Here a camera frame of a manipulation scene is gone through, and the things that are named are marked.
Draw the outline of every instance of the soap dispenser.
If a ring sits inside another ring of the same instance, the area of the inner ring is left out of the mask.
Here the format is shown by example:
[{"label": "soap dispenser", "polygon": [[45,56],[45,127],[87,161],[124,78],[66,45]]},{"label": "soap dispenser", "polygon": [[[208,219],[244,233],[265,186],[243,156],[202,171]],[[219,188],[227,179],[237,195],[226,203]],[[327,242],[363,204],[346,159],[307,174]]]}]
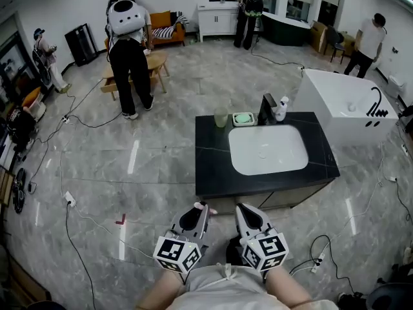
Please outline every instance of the soap dispenser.
[{"label": "soap dispenser", "polygon": [[289,99],[286,96],[283,96],[281,99],[281,102],[278,106],[278,109],[276,111],[276,120],[277,121],[283,121],[285,118],[285,114],[287,113],[287,103]]}]

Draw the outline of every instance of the soap dish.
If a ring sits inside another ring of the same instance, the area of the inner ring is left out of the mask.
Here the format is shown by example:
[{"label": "soap dish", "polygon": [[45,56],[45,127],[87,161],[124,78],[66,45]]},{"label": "soap dish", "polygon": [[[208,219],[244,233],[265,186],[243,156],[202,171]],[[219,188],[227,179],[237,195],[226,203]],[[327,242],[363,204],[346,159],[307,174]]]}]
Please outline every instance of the soap dish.
[{"label": "soap dish", "polygon": [[[244,122],[238,122],[237,117],[240,115],[248,115],[249,119],[246,119]],[[251,112],[236,112],[232,114],[232,123],[235,127],[250,127],[255,124],[254,115]]]}]

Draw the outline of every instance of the white bathtub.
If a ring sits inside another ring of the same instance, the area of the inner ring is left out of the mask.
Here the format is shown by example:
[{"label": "white bathtub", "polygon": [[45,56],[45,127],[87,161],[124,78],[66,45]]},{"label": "white bathtub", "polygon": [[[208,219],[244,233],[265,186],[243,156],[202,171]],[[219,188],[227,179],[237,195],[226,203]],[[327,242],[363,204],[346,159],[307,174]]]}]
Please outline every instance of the white bathtub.
[{"label": "white bathtub", "polygon": [[379,143],[386,140],[398,116],[382,93],[380,101],[381,91],[378,87],[372,90],[374,87],[377,85],[367,79],[305,70],[294,111],[315,112],[331,145]]}]

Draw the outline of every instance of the white cabinet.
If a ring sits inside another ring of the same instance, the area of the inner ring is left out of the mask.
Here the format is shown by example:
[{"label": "white cabinet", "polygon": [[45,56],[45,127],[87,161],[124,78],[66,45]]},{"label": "white cabinet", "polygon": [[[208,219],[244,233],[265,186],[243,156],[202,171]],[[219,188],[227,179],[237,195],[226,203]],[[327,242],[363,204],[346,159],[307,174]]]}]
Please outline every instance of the white cabinet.
[{"label": "white cabinet", "polygon": [[238,3],[207,3],[198,6],[199,35],[203,36],[234,35],[237,26]]}]

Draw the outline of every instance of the black countertop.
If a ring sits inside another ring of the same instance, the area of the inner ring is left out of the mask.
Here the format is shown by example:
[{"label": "black countertop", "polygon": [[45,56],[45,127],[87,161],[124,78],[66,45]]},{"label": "black countertop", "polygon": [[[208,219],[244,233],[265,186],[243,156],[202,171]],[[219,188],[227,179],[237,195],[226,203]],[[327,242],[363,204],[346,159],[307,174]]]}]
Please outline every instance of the black countertop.
[{"label": "black countertop", "polygon": [[228,135],[232,116],[218,128],[213,116],[196,117],[196,195],[203,198],[246,196],[296,189],[340,176],[330,145],[313,112],[289,112],[280,125],[297,128],[308,154],[301,170],[245,176],[232,166]]}]

